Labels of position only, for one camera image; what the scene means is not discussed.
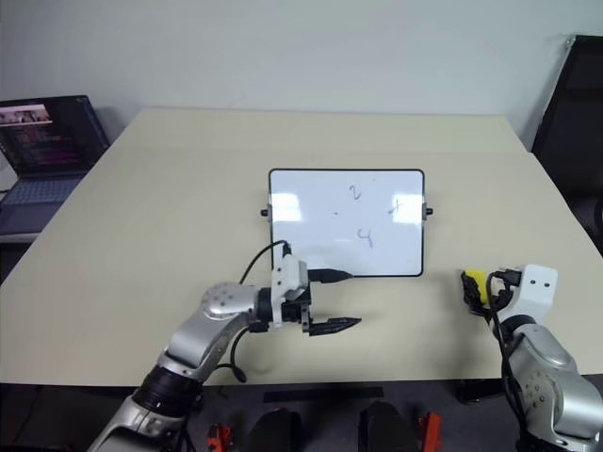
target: table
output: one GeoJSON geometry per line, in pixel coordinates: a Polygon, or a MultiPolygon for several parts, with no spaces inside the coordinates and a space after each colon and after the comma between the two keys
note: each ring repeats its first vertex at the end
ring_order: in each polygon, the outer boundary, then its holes
{"type": "MultiPolygon", "coordinates": [[[[204,290],[269,241],[274,167],[421,168],[434,215],[423,276],[316,285],[316,320],[362,323],[247,335],[249,383],[495,377],[496,341],[459,273],[526,263],[560,271],[545,323],[582,373],[603,372],[603,262],[504,118],[147,109],[0,287],[0,380],[138,385],[204,290]]],[[[269,282],[268,258],[248,281],[269,282]]],[[[208,383],[234,382],[221,370],[208,383]]]]}

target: whiteboard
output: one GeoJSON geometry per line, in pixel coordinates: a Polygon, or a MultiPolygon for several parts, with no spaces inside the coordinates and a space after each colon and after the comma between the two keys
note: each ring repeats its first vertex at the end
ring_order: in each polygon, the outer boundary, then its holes
{"type": "Polygon", "coordinates": [[[308,269],[419,276],[424,195],[420,169],[273,169],[271,240],[287,240],[308,269]]]}

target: red object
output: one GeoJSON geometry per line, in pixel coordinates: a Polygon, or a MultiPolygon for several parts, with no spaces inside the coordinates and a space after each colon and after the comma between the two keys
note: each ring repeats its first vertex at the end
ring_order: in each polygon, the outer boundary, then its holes
{"type": "Polygon", "coordinates": [[[442,418],[434,412],[428,412],[418,423],[423,427],[423,447],[421,452],[435,452],[442,445],[440,441],[440,424],[442,418]]]}
{"type": "Polygon", "coordinates": [[[207,431],[207,449],[209,452],[228,452],[233,443],[233,430],[221,424],[212,424],[207,431]]]}

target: laptop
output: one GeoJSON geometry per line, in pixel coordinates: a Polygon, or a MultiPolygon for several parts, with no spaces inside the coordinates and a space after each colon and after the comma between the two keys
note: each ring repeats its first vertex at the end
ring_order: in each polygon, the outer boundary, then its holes
{"type": "Polygon", "coordinates": [[[0,202],[0,242],[33,240],[108,147],[88,96],[0,102],[0,151],[19,177],[0,202]]]}

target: whiteboard frame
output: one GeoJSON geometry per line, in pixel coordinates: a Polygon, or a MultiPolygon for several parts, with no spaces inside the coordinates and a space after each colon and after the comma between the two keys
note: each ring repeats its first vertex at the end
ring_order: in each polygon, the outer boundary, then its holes
{"type": "MultiPolygon", "coordinates": [[[[422,203],[422,220],[421,220],[421,269],[416,274],[402,274],[402,275],[354,275],[354,278],[416,278],[423,274],[425,270],[425,221],[427,219],[427,201],[425,199],[425,172],[419,168],[273,168],[268,173],[268,192],[269,192],[269,200],[271,200],[272,196],[272,183],[271,183],[271,175],[274,171],[366,171],[366,172],[420,172],[422,176],[422,187],[421,187],[421,195],[423,198],[422,203]]],[[[274,242],[274,234],[272,229],[272,204],[269,202],[269,214],[268,214],[268,222],[270,227],[270,243],[274,242]]],[[[274,252],[275,248],[270,249],[270,268],[274,269],[274,252]]]]}

